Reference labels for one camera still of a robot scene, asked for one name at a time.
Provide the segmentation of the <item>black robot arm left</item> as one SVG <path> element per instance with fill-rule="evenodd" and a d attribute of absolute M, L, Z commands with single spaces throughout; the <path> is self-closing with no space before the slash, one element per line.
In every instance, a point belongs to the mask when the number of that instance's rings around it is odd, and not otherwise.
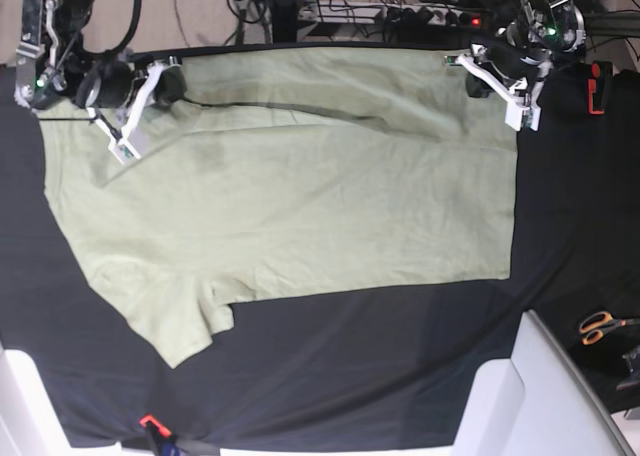
<path fill-rule="evenodd" d="M 470 97 L 503 99 L 512 129 L 536 131 L 545 82 L 579 60 L 585 39 L 574 0 L 518 0 L 509 24 L 492 25 L 488 35 L 476 36 L 467 52 L 446 57 L 445 64 L 467 71 Z"/>

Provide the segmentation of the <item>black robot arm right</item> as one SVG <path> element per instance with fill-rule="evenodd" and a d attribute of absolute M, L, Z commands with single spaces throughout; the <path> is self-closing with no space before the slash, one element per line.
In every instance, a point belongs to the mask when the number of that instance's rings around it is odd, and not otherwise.
<path fill-rule="evenodd" d="M 129 44 L 141 17 L 133 0 L 122 40 L 99 53 L 87 50 L 82 31 L 96 0 L 22 0 L 21 39 L 16 50 L 16 102 L 39 113 L 67 100 L 86 111 L 107 136 L 109 151 L 122 163 L 149 149 L 139 124 L 146 108 L 168 108 L 186 93 L 181 61 L 169 55 L 135 57 Z"/>

